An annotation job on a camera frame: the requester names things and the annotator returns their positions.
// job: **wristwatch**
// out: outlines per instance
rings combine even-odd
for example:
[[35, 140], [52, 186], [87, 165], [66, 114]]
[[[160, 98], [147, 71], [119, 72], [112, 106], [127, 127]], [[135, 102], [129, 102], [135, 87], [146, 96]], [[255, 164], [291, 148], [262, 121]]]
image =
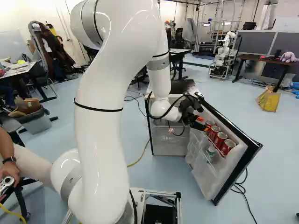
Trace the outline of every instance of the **wristwatch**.
[[6, 162], [17, 162], [17, 159], [14, 156], [11, 156], [2, 161], [3, 164]]

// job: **whiteboard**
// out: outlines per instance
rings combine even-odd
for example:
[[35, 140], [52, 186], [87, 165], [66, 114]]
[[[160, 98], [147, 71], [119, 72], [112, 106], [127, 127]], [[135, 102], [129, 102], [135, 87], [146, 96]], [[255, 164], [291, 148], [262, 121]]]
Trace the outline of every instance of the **whiteboard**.
[[16, 63], [22, 54], [32, 58], [28, 46], [19, 30], [0, 32], [0, 58], [11, 57], [11, 63]]
[[276, 21], [272, 30], [279, 31], [299, 31], [298, 16], [276, 16]]

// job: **fridge door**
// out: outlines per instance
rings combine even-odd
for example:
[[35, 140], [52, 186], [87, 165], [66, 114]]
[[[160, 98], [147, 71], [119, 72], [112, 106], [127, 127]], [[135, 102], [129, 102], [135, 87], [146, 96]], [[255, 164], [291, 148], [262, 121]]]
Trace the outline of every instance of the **fridge door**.
[[[236, 143], [236, 146], [224, 155], [205, 132], [195, 129], [191, 129], [190, 132], [185, 160], [190, 165], [204, 197], [211, 200], [214, 205], [218, 205], [263, 146], [242, 132], [203, 97], [199, 100], [204, 108], [199, 114], [205, 119], [202, 123], [207, 120], [215, 122], [221, 131]], [[213, 148], [215, 152], [211, 156], [208, 149]]]

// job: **gray bin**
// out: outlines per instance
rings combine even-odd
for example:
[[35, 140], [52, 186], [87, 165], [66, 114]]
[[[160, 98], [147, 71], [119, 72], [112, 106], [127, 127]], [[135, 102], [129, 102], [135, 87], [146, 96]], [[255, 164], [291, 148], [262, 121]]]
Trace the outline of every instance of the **gray bin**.
[[16, 120], [20, 122], [29, 133], [37, 134], [52, 127], [52, 123], [48, 117], [49, 114], [50, 112], [42, 106], [40, 110], [16, 118]]

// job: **can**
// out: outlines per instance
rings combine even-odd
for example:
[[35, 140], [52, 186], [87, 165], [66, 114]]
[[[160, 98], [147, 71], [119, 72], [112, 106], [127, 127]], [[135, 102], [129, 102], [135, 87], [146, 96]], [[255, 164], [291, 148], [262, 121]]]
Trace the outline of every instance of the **can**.
[[205, 125], [207, 126], [207, 131], [206, 131], [206, 134], [209, 135], [210, 133], [210, 130], [211, 130], [211, 127], [214, 125], [215, 123], [211, 120], [207, 120]]
[[232, 141], [231, 139], [224, 140], [224, 143], [221, 146], [221, 153], [226, 156], [229, 151], [236, 146], [236, 143]]
[[221, 129], [220, 129], [218, 126], [216, 126], [216, 125], [212, 126], [212, 127], [211, 127], [211, 130], [210, 130], [210, 132], [209, 132], [209, 134], [208, 134], [210, 140], [211, 140], [211, 141], [214, 141], [216, 134], [217, 134], [218, 132], [220, 132], [220, 131], [221, 131]]
[[210, 162], [210, 163], [215, 162], [215, 159], [216, 159], [216, 149], [213, 146], [209, 146], [207, 148], [206, 152], [207, 152], [207, 160], [208, 160], [208, 162]]
[[223, 132], [218, 132], [215, 139], [214, 139], [214, 144], [216, 145], [217, 148], [220, 148], [221, 145], [223, 144], [224, 140], [228, 138], [228, 135], [223, 133]]
[[214, 123], [213, 121], [211, 121], [211, 120], [207, 120], [207, 121], [206, 121], [206, 126], [207, 126], [208, 128], [211, 128], [214, 124], [215, 124], [215, 123]]

